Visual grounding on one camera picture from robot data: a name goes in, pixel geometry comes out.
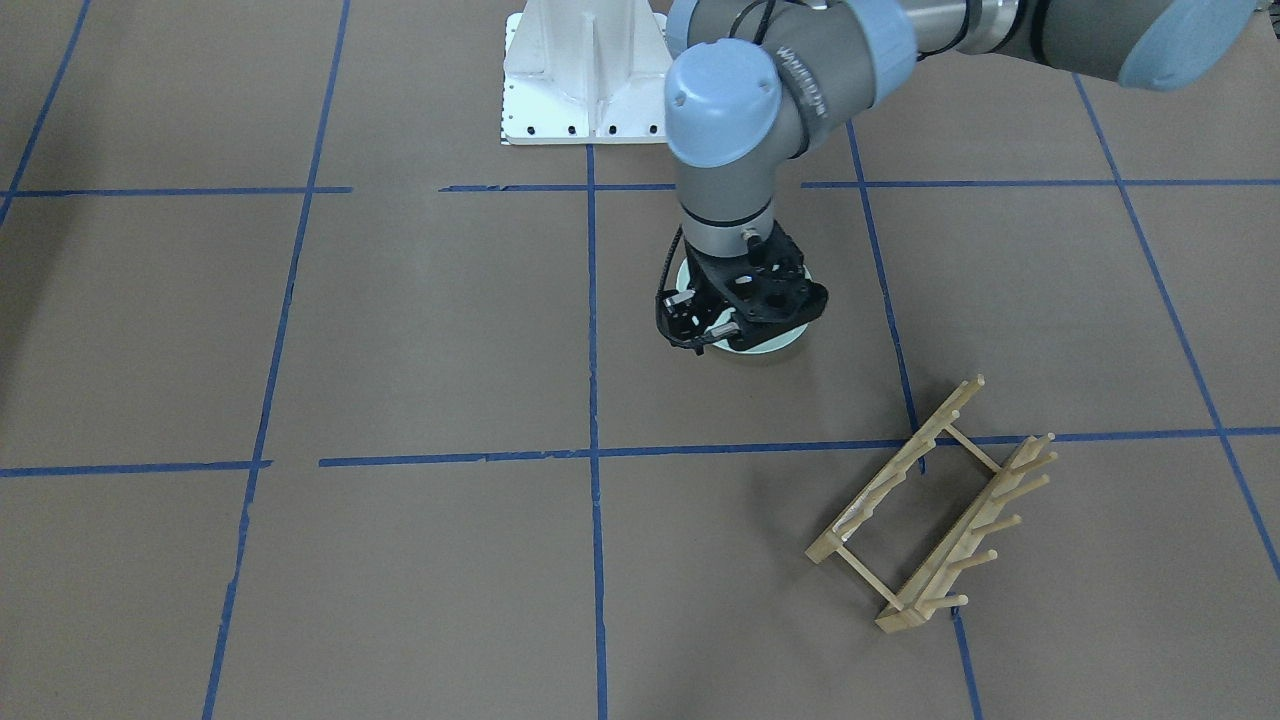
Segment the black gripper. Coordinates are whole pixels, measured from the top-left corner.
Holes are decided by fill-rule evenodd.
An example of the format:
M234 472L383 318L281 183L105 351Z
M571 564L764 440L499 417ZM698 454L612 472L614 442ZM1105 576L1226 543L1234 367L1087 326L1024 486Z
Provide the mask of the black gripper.
M818 319L828 291L805 274L804 254L782 227L767 238L748 241L748 251L717 258L685 243L690 284L714 290L730 305L741 336L728 340L735 350L758 346L778 334Z

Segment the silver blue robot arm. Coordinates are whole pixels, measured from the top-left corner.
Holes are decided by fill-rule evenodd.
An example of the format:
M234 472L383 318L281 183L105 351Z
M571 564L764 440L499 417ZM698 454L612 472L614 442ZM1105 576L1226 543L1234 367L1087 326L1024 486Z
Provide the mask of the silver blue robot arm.
M776 172L946 53L1001 54L1125 88L1174 91L1230 49L1251 1L677 1L667 143L686 281L655 325L700 354L773 348L828 291L774 214Z

